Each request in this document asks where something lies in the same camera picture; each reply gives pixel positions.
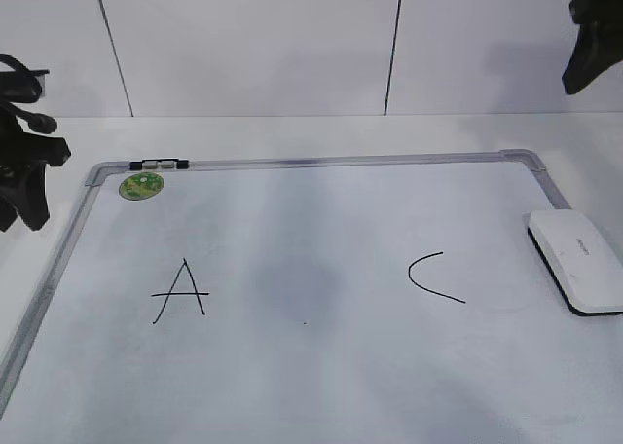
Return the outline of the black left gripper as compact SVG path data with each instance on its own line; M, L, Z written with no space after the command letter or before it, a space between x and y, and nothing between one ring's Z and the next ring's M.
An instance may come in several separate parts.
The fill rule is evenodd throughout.
M52 137L57 122L15 105L1 106L1 231L20 218L39 231L50 218L45 168L62 167L71 157L67 142Z

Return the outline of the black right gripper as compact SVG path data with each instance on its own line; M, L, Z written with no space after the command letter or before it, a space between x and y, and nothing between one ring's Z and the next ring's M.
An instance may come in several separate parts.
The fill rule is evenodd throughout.
M580 25L562 81L566 95L581 92L622 61L623 0L571 0L569 12Z

